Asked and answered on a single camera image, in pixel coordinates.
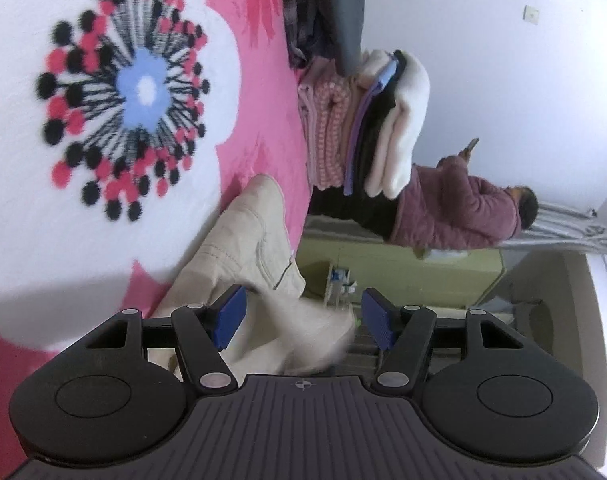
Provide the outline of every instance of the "green cabinet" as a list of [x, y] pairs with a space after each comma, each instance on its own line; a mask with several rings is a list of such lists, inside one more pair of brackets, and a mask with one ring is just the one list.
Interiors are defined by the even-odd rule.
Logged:
[[363, 289], [372, 286], [398, 305], [464, 308], [482, 300], [504, 273], [496, 249], [423, 260], [408, 248], [309, 236], [302, 238], [296, 262], [317, 295], [325, 290], [331, 266], [350, 269], [350, 278], [358, 285], [351, 298], [355, 303], [360, 303]]

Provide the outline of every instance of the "blue gripper pad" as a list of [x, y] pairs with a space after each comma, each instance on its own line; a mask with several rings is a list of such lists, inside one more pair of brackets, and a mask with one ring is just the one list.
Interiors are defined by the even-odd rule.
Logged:
[[246, 317], [246, 306], [246, 287], [240, 286], [232, 292], [219, 310], [219, 315], [212, 331], [212, 342], [219, 351], [228, 348], [232, 337]]
[[368, 290], [364, 290], [361, 295], [361, 313], [379, 349], [390, 350], [394, 345], [394, 333], [390, 328], [388, 311], [371, 296]]

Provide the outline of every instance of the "white towel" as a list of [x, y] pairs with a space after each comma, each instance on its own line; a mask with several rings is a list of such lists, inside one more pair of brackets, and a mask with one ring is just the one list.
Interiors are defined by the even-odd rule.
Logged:
[[[410, 182], [412, 150], [424, 120], [430, 96], [430, 79], [426, 69], [411, 54], [404, 53], [407, 65], [395, 89], [395, 107], [384, 120], [377, 140], [373, 167], [366, 179], [366, 192], [376, 196], [381, 191], [397, 198]], [[394, 121], [392, 131], [390, 124]], [[382, 161], [385, 169], [381, 171]]]

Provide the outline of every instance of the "black pants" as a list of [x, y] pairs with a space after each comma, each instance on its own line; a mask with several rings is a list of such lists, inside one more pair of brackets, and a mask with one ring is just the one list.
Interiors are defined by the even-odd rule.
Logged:
[[340, 220], [354, 220], [364, 229], [387, 240], [392, 235], [397, 218], [398, 200], [389, 200], [379, 194], [370, 198], [363, 190], [344, 196], [343, 188], [317, 188], [312, 192], [309, 215], [325, 215]]

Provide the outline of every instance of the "bed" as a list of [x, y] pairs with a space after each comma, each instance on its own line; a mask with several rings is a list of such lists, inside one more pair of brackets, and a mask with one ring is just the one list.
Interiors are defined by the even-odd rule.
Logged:
[[0, 0], [0, 478], [17, 384], [149, 316], [250, 178], [310, 197], [282, 0]]

